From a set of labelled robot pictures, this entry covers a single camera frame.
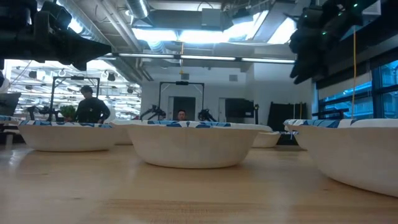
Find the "vent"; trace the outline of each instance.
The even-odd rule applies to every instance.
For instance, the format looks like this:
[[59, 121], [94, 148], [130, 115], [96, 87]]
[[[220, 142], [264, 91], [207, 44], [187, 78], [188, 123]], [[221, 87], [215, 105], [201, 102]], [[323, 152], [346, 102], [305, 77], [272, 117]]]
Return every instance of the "vent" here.
[[237, 82], [238, 81], [238, 75], [229, 75], [229, 81], [230, 82]]
[[189, 80], [189, 74], [188, 73], [181, 74], [181, 80]]

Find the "yellow cable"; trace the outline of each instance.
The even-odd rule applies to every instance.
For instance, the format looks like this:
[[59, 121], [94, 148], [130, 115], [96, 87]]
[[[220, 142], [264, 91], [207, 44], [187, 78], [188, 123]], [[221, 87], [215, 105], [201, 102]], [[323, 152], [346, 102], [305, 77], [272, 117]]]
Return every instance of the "yellow cable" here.
[[354, 26], [354, 88], [353, 88], [353, 100], [351, 102], [351, 119], [354, 119], [354, 106], [355, 106], [355, 87], [356, 87], [356, 31]]

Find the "doorway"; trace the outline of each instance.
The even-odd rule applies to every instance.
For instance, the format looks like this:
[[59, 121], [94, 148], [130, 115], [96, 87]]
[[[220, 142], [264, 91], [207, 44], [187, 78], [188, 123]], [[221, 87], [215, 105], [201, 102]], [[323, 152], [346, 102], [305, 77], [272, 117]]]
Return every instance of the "doorway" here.
[[185, 110], [187, 121], [196, 120], [196, 98], [175, 96], [173, 103], [173, 120], [176, 121], [179, 110]]

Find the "dark shirt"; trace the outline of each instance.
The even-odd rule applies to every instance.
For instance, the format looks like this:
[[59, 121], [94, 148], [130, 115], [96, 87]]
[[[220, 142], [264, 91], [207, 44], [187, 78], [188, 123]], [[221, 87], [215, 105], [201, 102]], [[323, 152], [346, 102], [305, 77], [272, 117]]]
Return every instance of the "dark shirt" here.
[[111, 115], [104, 101], [92, 97], [80, 101], [76, 111], [75, 121], [80, 123], [97, 123], [106, 120]]

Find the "blue patterned rim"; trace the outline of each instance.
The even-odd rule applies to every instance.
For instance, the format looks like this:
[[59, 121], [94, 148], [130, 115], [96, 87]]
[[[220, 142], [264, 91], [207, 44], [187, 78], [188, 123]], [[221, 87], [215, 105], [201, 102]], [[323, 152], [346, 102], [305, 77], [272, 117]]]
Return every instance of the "blue patterned rim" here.
[[19, 126], [67, 126], [67, 127], [87, 127], [87, 128], [112, 128], [109, 124], [91, 124], [91, 123], [74, 123], [74, 122], [50, 122], [50, 121], [21, 121]]

